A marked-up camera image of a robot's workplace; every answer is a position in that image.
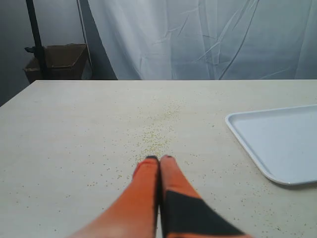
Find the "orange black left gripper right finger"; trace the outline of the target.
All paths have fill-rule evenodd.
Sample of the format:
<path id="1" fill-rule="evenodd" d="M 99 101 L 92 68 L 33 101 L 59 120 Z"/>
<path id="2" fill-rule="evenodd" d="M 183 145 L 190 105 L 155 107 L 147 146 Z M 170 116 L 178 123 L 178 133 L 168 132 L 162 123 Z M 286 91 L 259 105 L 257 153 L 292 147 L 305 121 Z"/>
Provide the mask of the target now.
<path id="1" fill-rule="evenodd" d="M 249 238 L 209 207 L 179 168 L 176 159 L 160 160 L 161 221 L 165 238 Z"/>

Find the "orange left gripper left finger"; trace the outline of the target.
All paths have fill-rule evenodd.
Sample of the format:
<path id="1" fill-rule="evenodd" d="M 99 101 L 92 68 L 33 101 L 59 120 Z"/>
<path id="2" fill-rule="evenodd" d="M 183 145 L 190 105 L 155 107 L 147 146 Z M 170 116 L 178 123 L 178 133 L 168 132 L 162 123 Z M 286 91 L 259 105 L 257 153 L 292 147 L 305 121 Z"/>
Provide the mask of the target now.
<path id="1" fill-rule="evenodd" d="M 72 238 L 154 238 L 158 215 L 159 161 L 140 162 L 123 193 Z"/>

